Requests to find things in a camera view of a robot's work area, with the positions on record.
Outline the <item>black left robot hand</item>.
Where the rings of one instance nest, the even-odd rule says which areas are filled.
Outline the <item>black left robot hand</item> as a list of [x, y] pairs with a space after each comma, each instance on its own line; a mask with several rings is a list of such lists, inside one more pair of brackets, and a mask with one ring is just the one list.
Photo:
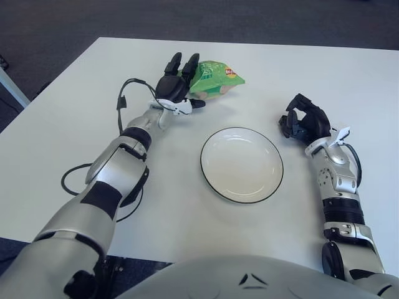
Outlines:
[[188, 99], [186, 95], [190, 90], [190, 83], [195, 76], [200, 55], [193, 54], [189, 61], [185, 63], [181, 72], [178, 68], [181, 64], [182, 53], [177, 52], [165, 67], [164, 75], [159, 79], [155, 95], [157, 99], [169, 100], [172, 103], [180, 103], [188, 100], [194, 109], [205, 107], [204, 100]]

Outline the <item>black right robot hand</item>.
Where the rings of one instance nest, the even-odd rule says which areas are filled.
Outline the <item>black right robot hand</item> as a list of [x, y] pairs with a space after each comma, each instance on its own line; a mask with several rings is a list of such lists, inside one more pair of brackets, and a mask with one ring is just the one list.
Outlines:
[[286, 138], [293, 138], [309, 145], [331, 136], [327, 115], [303, 94], [298, 93], [288, 104], [286, 115], [279, 119], [279, 128]]

